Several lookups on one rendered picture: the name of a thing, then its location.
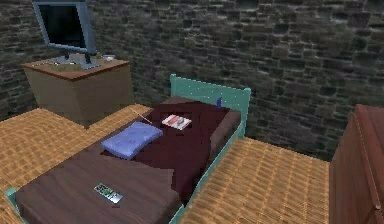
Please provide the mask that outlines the grey remote control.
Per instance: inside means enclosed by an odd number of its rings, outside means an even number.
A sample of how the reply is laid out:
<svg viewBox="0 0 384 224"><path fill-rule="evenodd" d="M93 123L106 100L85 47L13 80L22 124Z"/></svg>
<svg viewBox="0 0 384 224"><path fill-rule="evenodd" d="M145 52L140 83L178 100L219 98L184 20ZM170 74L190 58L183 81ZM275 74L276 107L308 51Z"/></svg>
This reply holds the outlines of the grey remote control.
<svg viewBox="0 0 384 224"><path fill-rule="evenodd" d="M114 204L117 204L123 198L121 194L112 190L103 183L99 183L98 185L96 185L94 187L94 190Z"/></svg>

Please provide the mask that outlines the grey television set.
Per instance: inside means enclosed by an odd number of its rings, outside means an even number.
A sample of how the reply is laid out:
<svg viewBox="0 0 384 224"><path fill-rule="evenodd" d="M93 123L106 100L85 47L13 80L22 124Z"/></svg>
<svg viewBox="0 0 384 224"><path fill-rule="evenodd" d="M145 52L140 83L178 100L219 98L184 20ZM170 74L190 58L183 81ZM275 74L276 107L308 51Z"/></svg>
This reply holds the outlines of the grey television set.
<svg viewBox="0 0 384 224"><path fill-rule="evenodd" d="M83 70L100 65L85 0L32 0L46 45L64 50L58 64L79 64Z"/></svg>

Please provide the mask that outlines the thin pale stick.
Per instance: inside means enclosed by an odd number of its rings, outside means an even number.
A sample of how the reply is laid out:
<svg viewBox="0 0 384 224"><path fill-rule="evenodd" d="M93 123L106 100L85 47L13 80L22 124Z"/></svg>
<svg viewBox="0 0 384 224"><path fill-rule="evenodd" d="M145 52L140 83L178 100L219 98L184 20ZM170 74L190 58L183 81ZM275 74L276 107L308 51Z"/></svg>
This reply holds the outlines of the thin pale stick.
<svg viewBox="0 0 384 224"><path fill-rule="evenodd" d="M151 112L152 112L152 110L149 110L149 111L147 111L147 112L145 112L144 114L141 114L141 113L139 113L138 111L136 111L136 110L134 110L134 109L132 109L132 108L128 108L130 111L132 111L133 113L135 113L136 115L138 115L139 117L141 117L144 121L146 121L146 122L148 122L149 124L153 124L153 122L152 121L150 121L146 116L147 115L149 115Z"/></svg>

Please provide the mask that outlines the olive flat object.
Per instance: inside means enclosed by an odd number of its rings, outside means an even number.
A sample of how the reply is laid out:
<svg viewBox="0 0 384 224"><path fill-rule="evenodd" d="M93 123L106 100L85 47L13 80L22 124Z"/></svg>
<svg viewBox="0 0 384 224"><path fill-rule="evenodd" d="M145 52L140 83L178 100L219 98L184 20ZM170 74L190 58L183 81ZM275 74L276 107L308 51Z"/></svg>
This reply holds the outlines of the olive flat object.
<svg viewBox="0 0 384 224"><path fill-rule="evenodd" d="M73 63L73 62L70 62L68 64L60 64L60 63L54 62L54 63L50 64L49 67L52 70L57 71L57 72L65 72L65 71L74 72L74 71L80 71L81 70L81 65Z"/></svg>

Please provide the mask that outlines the blue pillow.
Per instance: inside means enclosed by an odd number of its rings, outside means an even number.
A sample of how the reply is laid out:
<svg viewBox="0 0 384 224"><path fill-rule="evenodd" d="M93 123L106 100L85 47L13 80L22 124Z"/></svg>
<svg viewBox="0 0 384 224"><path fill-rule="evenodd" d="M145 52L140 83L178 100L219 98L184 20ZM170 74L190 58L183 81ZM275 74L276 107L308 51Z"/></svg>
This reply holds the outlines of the blue pillow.
<svg viewBox="0 0 384 224"><path fill-rule="evenodd" d="M133 122L129 127L101 142L111 154L130 160L144 146L163 135L163 131L149 124Z"/></svg>

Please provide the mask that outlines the teal framed bed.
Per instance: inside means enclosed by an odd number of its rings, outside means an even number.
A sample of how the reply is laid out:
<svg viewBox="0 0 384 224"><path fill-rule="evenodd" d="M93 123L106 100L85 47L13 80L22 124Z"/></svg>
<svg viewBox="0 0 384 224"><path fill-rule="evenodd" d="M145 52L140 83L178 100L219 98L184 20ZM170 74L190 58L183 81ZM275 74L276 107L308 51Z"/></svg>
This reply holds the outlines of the teal framed bed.
<svg viewBox="0 0 384 224"><path fill-rule="evenodd" d="M163 135L130 160L101 141L5 195L23 224L177 224L235 138L245 134L251 91L170 77L171 96L146 117ZM222 97L222 107L216 102ZM191 120L182 131L162 121ZM114 204L94 190L121 194Z"/></svg>

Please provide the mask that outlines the reddish brown wooden dresser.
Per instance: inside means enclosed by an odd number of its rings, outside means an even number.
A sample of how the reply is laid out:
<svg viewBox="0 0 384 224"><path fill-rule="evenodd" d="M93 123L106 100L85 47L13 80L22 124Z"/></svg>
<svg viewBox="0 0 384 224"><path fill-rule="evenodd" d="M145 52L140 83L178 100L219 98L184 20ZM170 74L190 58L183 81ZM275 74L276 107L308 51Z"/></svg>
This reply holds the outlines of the reddish brown wooden dresser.
<svg viewBox="0 0 384 224"><path fill-rule="evenodd" d="M329 224L384 224L384 108L358 104L329 166Z"/></svg>

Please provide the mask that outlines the tan wooden cabinet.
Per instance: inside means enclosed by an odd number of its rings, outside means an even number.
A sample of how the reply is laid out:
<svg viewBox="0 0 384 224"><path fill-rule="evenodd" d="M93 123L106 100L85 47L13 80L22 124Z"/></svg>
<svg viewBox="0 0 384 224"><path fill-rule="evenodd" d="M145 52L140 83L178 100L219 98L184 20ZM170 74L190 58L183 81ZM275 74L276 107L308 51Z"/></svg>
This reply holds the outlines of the tan wooden cabinet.
<svg viewBox="0 0 384 224"><path fill-rule="evenodd" d="M130 62L97 62L98 67L74 72L52 70L54 59L22 67L40 108L88 128L134 103Z"/></svg>

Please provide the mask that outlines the red and white book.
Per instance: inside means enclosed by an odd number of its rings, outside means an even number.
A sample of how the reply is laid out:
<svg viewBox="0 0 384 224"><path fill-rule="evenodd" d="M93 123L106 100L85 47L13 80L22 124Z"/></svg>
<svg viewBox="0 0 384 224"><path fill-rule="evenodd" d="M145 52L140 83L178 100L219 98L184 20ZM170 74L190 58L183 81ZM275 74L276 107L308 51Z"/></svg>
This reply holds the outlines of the red and white book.
<svg viewBox="0 0 384 224"><path fill-rule="evenodd" d="M178 115L171 114L167 118L165 118L162 123L168 127L172 127L182 131L191 123L191 120Z"/></svg>

